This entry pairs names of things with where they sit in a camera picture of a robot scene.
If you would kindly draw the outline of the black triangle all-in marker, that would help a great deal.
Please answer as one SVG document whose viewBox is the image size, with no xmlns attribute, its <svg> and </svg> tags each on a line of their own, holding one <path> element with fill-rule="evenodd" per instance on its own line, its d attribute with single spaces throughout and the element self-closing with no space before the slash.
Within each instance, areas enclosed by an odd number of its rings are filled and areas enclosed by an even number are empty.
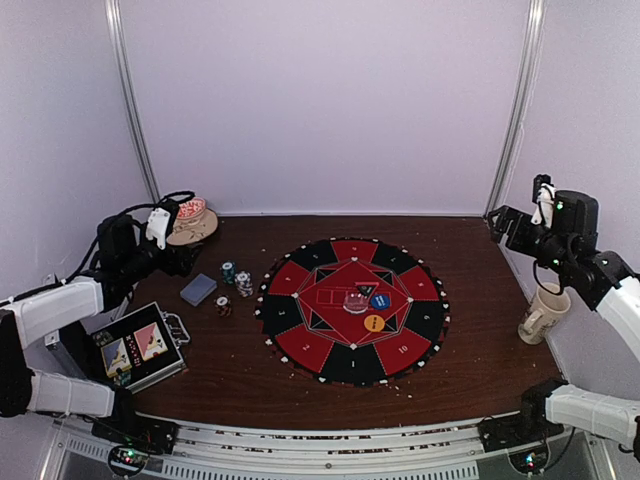
<svg viewBox="0 0 640 480">
<path fill-rule="evenodd" d="M 357 281 L 355 288 L 358 294 L 364 298 L 370 298 L 379 288 L 380 283 L 376 281 Z"/>
</svg>

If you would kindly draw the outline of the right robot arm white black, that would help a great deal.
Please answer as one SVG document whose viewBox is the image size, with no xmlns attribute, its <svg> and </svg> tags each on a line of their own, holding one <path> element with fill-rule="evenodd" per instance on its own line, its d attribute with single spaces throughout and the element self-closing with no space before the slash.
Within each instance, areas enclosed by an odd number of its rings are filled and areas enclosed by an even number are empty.
<svg viewBox="0 0 640 480">
<path fill-rule="evenodd" d="M 520 397 L 512 430 L 530 442 L 554 425 L 639 455 L 639 203 L 604 204 L 548 182 L 531 207 L 502 205 L 484 220 L 530 297 L 572 302 L 543 331 L 560 365 Z"/>
</svg>

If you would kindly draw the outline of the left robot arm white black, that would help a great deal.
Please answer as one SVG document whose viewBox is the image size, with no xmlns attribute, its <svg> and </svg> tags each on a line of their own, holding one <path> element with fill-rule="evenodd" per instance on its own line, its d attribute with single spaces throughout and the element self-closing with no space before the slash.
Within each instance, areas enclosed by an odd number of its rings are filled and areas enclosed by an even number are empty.
<svg viewBox="0 0 640 480">
<path fill-rule="evenodd" d="M 70 278 L 1 304 L 1 415 L 77 415 L 94 435 L 149 453 L 169 453 L 177 426 L 136 413 L 135 391 L 184 366 L 156 303 L 87 334 L 82 320 L 110 311 L 160 270 L 187 276 L 202 249 L 166 207 L 140 223 L 129 214 L 104 220 L 91 261 Z M 28 366 L 24 352 L 55 332 L 78 364 L 78 378 Z"/>
</svg>

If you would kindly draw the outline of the blue small blind button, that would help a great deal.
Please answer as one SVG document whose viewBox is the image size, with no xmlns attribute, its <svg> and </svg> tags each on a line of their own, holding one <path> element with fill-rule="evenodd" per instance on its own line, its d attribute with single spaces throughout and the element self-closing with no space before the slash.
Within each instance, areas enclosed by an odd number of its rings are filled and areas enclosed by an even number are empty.
<svg viewBox="0 0 640 480">
<path fill-rule="evenodd" d="M 391 307 L 392 300 L 388 294 L 375 294 L 370 298 L 370 305 L 375 310 L 386 310 Z"/>
</svg>

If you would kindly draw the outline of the orange big blind button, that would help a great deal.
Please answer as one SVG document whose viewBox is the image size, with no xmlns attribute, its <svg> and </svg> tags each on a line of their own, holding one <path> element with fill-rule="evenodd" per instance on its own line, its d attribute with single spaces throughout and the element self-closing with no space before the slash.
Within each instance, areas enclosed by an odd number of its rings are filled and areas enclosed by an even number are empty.
<svg viewBox="0 0 640 480">
<path fill-rule="evenodd" d="M 364 318 L 363 325 L 367 331 L 377 333 L 384 330 L 386 321 L 380 315 L 371 314 Z"/>
</svg>

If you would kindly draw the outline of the clear acrylic dealer button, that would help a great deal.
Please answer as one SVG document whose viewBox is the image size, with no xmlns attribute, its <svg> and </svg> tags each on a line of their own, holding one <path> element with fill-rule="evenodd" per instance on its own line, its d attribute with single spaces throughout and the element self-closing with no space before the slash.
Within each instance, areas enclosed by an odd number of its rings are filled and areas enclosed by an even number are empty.
<svg viewBox="0 0 640 480">
<path fill-rule="evenodd" d="M 343 309 L 350 314 L 359 315 L 367 311 L 369 301 L 356 292 L 347 293 L 343 301 Z"/>
</svg>

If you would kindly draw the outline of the blue white poker chip stack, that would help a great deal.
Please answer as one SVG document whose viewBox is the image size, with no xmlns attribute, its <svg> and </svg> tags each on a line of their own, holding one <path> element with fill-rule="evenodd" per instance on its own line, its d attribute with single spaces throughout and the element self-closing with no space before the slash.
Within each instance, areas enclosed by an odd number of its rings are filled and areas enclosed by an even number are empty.
<svg viewBox="0 0 640 480">
<path fill-rule="evenodd" d="M 251 297 L 254 293 L 251 274 L 248 271 L 239 271 L 235 274 L 234 283 L 238 294 L 242 298 Z"/>
</svg>

